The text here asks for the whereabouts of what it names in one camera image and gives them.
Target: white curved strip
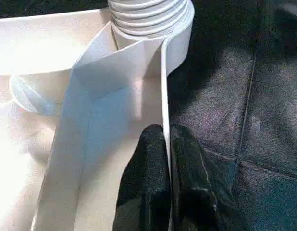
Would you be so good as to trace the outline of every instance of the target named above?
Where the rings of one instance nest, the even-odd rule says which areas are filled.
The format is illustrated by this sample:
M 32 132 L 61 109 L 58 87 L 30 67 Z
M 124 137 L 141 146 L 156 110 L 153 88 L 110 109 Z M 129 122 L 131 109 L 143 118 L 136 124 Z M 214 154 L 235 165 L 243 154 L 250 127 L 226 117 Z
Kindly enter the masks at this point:
M 176 27 L 179 27 L 179 24 L 177 24 L 177 23 L 180 21 L 183 22 L 185 20 L 185 18 L 187 17 L 187 11 L 188 11 L 188 4 L 185 5 L 184 10 L 179 14 L 179 16 L 177 18 L 175 18 L 175 20 L 172 20 L 170 23 L 160 26 L 156 29 L 152 29 L 152 30 L 134 31 L 134 30 L 122 28 L 120 26 L 118 26 L 118 28 L 127 34 L 134 35 L 134 36 L 148 36 L 148 35 L 152 35 L 152 34 L 157 34 L 159 32 L 162 32 L 162 31 L 172 27 L 173 25 L 176 25 Z
M 181 4 L 179 7 L 177 7 L 174 11 L 172 11 L 170 14 L 166 15 L 165 17 L 153 20 L 153 21 L 149 21 L 149 22 L 145 22 L 145 23 L 130 23 L 130 22 L 126 22 L 123 20 L 120 20 L 118 18 L 114 18 L 114 21 L 116 23 L 118 23 L 119 25 L 124 25 L 124 26 L 128 26 L 128 27 L 147 27 L 147 26 L 153 26 L 156 24 L 160 24 L 163 23 L 165 21 L 167 21 L 168 19 L 172 18 L 173 16 L 175 16 L 180 10 L 182 10 L 183 7 L 185 7 L 188 3 L 188 0 L 184 0 L 184 4 Z
M 169 154 L 166 76 L 186 57 L 193 16 L 191 7 L 180 28 L 159 38 L 113 29 L 118 51 L 74 66 L 33 231 L 111 230 L 123 170 L 146 126 L 163 123 Z
M 158 5 L 164 1 L 166 1 L 166 0 L 151 0 L 148 2 L 143 2 L 143 3 L 138 3 L 138 4 L 134 4 L 134 3 L 124 4 L 124 3 L 116 2 L 113 0 L 108 0 L 108 4 L 110 6 L 112 6 L 113 8 L 121 8 L 121 9 L 125 9 L 125 10 L 139 10 L 139 9 Z
M 123 17 L 123 18 L 127 18 L 127 19 L 141 19 L 141 18 L 149 18 L 149 17 L 153 17 L 156 16 L 158 14 L 161 14 L 165 11 L 167 11 L 168 9 L 172 8 L 173 6 L 175 6 L 177 3 L 179 3 L 181 0 L 173 0 L 170 2 L 170 4 L 165 5 L 164 7 L 161 8 L 157 8 L 155 10 L 151 10 L 148 11 L 146 13 L 122 13 L 119 11 L 116 11 L 115 9 L 111 9 L 112 13 L 114 15 L 116 15 L 117 17 Z

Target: dark mat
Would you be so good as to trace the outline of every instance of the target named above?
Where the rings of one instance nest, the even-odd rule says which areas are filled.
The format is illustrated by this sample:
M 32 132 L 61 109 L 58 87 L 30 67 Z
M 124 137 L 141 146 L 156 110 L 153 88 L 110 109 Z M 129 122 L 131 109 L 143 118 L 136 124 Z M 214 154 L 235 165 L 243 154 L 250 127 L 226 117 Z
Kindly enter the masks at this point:
M 171 122 L 232 185 L 238 230 L 297 231 L 297 17 L 284 1 L 198 2 L 188 59 L 169 77 Z

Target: black fabric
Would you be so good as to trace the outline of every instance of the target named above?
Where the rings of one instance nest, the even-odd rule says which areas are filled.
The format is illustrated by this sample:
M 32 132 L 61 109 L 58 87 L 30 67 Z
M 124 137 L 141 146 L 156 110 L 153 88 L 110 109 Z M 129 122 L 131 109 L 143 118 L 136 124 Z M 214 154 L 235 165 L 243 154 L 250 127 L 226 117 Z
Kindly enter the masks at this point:
M 189 55 L 168 79 L 171 122 L 232 186 L 237 230 L 297 231 L 297 17 L 284 0 L 193 2 Z
M 107 6 L 107 0 L 0 0 L 0 18 L 84 11 Z
M 174 231 L 239 227 L 236 204 L 223 175 L 186 127 L 171 127 Z
M 167 231 L 171 187 L 163 130 L 142 132 L 122 175 L 113 231 Z

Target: white cardboard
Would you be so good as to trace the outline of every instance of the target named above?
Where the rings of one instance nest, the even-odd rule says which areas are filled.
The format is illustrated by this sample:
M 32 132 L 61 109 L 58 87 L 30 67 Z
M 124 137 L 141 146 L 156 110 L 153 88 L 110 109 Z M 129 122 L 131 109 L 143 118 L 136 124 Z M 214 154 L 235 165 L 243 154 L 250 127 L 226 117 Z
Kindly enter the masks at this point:
M 166 78 L 186 57 L 192 5 L 189 10 L 168 38 L 120 39 L 112 24 L 111 39 L 129 41 L 117 50 L 92 46 L 109 32 L 107 24 L 74 65 L 33 231 L 112 230 L 121 175 L 142 130 L 163 124 L 170 154 Z M 152 62 L 159 67 L 150 69 Z

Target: dark floor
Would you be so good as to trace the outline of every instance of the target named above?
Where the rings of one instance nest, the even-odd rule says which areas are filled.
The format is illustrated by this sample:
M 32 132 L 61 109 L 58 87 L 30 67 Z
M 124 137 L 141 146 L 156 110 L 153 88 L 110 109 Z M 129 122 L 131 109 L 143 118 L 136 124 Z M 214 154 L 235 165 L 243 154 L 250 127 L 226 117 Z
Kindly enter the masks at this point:
M 193 3 L 190 52 L 169 76 L 171 122 L 216 160 L 238 201 L 239 230 L 297 231 L 297 18 L 279 9 L 285 0 Z M 0 17 L 105 6 L 0 0 Z

